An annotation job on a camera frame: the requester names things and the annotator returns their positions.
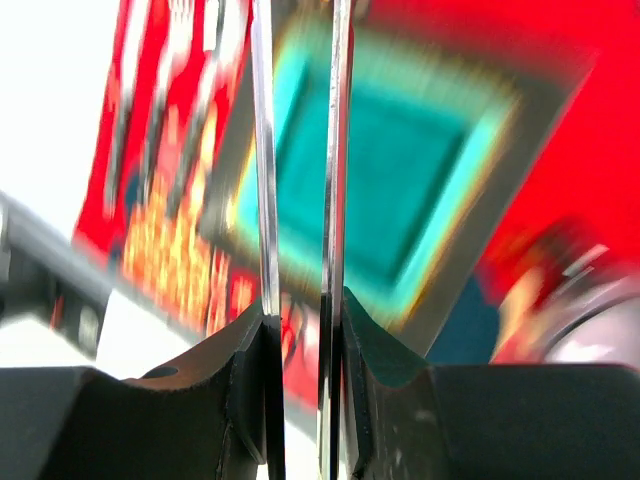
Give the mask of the metal serving tongs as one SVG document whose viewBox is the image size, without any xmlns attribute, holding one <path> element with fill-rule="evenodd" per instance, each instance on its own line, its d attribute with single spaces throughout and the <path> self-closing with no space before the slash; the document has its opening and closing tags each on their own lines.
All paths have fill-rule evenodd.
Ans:
<svg viewBox="0 0 640 480">
<path fill-rule="evenodd" d="M 272 372 L 282 370 L 275 123 L 273 101 L 272 16 L 268 1 L 252 4 L 251 55 L 255 116 L 255 154 L 260 232 L 261 303 L 267 326 Z M 333 4 L 325 211 L 322 256 L 318 473 L 339 473 L 341 310 L 344 289 L 346 170 L 353 69 L 353 4 Z"/>
</svg>

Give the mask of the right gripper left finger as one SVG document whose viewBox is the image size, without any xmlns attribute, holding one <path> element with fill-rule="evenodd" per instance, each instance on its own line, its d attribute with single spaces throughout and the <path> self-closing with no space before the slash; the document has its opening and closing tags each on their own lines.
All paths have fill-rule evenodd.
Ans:
<svg viewBox="0 0 640 480">
<path fill-rule="evenodd" d="M 282 376 L 266 320 L 235 321 L 139 379 L 91 367 L 1 372 L 5 479 L 285 475 Z"/>
</svg>

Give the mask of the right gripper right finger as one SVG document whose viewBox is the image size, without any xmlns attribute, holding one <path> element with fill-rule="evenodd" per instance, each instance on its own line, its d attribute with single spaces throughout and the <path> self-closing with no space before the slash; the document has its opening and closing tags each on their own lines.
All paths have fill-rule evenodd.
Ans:
<svg viewBox="0 0 640 480">
<path fill-rule="evenodd" d="M 433 366 L 343 295 L 353 479 L 635 479 L 639 376 L 620 365 Z"/>
</svg>

